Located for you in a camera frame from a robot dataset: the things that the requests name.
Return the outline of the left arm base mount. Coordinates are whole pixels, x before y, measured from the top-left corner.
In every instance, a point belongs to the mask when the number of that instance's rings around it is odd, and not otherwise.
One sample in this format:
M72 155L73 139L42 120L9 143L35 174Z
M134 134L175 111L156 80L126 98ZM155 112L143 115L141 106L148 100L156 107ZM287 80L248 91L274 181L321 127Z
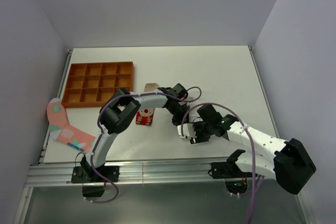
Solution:
M117 182L119 178L119 166L101 166L97 171L112 182ZM82 194L87 198L101 197L105 191L107 182L98 176L93 170L91 174L87 175L81 166L73 168L72 184L89 184L89 183L103 183L101 186L82 186Z

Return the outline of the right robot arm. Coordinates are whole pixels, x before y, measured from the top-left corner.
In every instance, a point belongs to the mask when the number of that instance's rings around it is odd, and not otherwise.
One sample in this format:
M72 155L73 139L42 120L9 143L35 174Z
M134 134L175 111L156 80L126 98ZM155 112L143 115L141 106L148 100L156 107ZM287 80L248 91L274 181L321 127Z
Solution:
M209 171L213 179L264 176L274 179L286 192L297 195L317 168L303 144L292 138L283 140L241 123L237 116L222 116L211 104L197 113L200 121L184 123L180 136L191 144L222 137L245 147L237 149L223 162L214 162Z

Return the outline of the beige red reindeer sock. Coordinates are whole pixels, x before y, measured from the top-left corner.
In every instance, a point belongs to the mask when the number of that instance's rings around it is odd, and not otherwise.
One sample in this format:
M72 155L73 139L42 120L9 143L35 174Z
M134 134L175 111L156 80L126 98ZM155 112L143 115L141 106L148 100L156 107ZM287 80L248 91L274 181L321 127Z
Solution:
M157 83L147 83L144 87L144 92L149 92L157 89L159 85ZM137 112L135 123L137 125L151 126L153 121L155 109L144 109Z

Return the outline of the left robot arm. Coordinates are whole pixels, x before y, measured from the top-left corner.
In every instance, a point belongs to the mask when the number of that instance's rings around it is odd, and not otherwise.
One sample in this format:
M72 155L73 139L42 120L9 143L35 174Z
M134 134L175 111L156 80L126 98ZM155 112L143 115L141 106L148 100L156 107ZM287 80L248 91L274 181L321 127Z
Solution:
M188 110L187 104L181 104L186 103L186 97L188 91L179 83L170 89L142 93L128 92L125 88L118 90L100 110L97 125L101 133L87 154L89 164L83 170L84 177L91 182L101 178L101 166L105 164L112 143L130 126L139 111L166 108L172 114L172 124L181 125Z

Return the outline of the orange compartment tray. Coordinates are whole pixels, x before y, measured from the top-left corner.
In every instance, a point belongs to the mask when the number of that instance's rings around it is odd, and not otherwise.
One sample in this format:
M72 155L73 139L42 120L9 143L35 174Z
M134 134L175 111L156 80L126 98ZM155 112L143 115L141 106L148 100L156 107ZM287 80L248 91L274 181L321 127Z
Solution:
M65 85L65 108L103 106L121 88L133 90L134 65L126 62L73 63Z

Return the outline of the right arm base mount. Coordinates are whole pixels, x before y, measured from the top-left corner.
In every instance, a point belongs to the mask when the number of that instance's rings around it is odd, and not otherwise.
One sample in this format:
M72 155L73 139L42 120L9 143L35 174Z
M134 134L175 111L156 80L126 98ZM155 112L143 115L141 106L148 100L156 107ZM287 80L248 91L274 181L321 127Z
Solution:
M207 173L212 179L224 179L229 193L238 195L249 191L248 179L252 178L252 173L242 172L235 163L212 162Z

